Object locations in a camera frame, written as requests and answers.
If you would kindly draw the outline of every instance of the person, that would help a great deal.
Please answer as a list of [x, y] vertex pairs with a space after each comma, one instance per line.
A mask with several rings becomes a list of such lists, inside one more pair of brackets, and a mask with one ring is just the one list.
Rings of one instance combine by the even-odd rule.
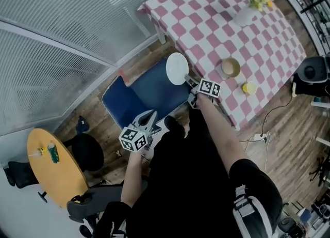
[[141, 153], [131, 153], [121, 202], [108, 204], [93, 237], [241, 237], [233, 217], [235, 188], [263, 205], [273, 232], [282, 211], [270, 178], [249, 160], [234, 130], [203, 94], [190, 109], [189, 132], [166, 117], [141, 189]]

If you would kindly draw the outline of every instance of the yellow cup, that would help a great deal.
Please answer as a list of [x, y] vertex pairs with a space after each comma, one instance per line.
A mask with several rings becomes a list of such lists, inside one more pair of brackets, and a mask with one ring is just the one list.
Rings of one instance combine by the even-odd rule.
[[257, 88], [257, 85], [253, 81], [247, 82], [242, 86], [243, 92], [249, 95], [254, 95], [257, 92]]

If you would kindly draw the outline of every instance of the white plate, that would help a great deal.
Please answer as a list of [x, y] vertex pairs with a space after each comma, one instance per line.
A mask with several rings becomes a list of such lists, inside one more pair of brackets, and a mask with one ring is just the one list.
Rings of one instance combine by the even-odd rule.
[[188, 62], [181, 53], [173, 53], [169, 56], [166, 62], [166, 74], [174, 85], [182, 85], [188, 72]]

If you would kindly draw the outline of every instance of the black sleeve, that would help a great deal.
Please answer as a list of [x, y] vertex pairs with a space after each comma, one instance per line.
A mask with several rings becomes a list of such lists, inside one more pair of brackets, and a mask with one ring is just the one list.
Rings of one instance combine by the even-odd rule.
[[246, 186], [246, 194], [256, 197], [268, 214], [273, 231], [282, 211], [282, 198], [273, 181], [248, 159], [236, 161], [229, 171], [234, 187]]
[[110, 238], [112, 229], [118, 230], [130, 211], [131, 207], [123, 202], [110, 202], [93, 231], [93, 238]]

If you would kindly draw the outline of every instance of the forearm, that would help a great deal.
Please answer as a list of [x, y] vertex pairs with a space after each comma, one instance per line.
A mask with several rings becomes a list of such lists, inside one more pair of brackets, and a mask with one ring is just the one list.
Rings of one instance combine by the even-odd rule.
[[239, 159], [249, 159], [239, 142], [235, 131], [218, 112], [213, 103], [205, 96], [198, 95], [197, 104], [204, 116], [212, 140], [227, 173], [234, 162]]
[[130, 207], [133, 207], [142, 193], [141, 161], [142, 155], [140, 153], [130, 153], [121, 196], [121, 201]]

